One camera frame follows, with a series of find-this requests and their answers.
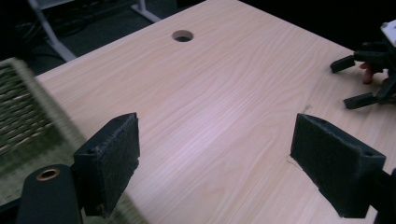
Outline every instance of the table top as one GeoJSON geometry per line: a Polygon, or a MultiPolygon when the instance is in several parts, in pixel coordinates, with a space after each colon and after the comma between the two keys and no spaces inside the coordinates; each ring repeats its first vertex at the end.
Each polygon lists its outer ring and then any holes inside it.
{"type": "Polygon", "coordinates": [[[81,132],[136,112],[140,165],[127,193],[149,223],[373,223],[337,215],[290,158],[297,113],[326,119],[394,168],[391,105],[347,110],[378,90],[352,53],[235,0],[209,0],[37,77],[81,132]],[[173,32],[193,33],[177,42],[173,32]]]}

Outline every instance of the wood grain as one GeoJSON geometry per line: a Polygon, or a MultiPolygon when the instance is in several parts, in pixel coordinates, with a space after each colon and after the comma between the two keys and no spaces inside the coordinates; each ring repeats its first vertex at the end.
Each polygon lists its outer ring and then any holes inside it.
{"type": "Polygon", "coordinates": [[[81,131],[140,118],[141,159],[127,192],[150,223],[373,223],[340,218],[289,157],[297,113],[333,123],[388,156],[395,109],[346,110],[376,91],[351,54],[234,0],[209,0],[38,77],[81,131]],[[190,42],[172,33],[188,30],[190,42]]]}

